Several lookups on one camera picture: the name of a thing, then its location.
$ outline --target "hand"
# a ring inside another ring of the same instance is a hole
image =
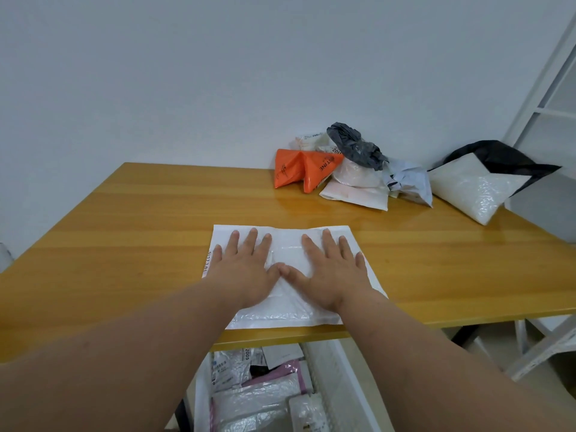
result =
[[[210,269],[205,277],[222,288],[224,294],[230,294],[239,310],[263,301],[280,278],[278,268],[283,264],[274,264],[268,271],[264,269],[272,236],[267,233],[260,245],[254,248],[257,236],[258,231],[252,228],[238,248],[240,232],[232,232],[224,254],[221,246],[214,247]]]
[[[354,257],[343,236],[336,245],[330,231],[324,229],[322,246],[325,254],[307,235],[302,235],[302,246],[312,263],[313,276],[306,277],[289,265],[280,267],[280,274],[312,303],[339,312],[348,296],[372,290],[364,255],[358,252]]]

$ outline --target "tabletop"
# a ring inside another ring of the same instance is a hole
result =
[[[125,163],[0,274],[0,361],[200,279],[214,224],[350,226],[382,288],[433,326],[576,310],[576,249],[501,208],[487,226],[438,198],[388,212],[273,171]],[[344,326],[225,331],[213,350],[347,336]]]

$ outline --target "forearm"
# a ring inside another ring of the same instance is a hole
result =
[[[0,368],[0,429],[161,430],[236,304],[203,280]]]
[[[395,430],[568,430],[545,403],[381,294],[357,294],[340,315]]]

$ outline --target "drawer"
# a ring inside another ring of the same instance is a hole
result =
[[[339,340],[302,343],[314,390],[322,394],[332,432],[380,431]],[[210,431],[212,372],[207,355],[196,374],[194,430]]]

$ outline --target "orange mailer bag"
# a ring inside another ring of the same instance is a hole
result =
[[[276,152],[274,188],[303,180],[304,192],[308,194],[343,160],[343,154],[280,149]]]

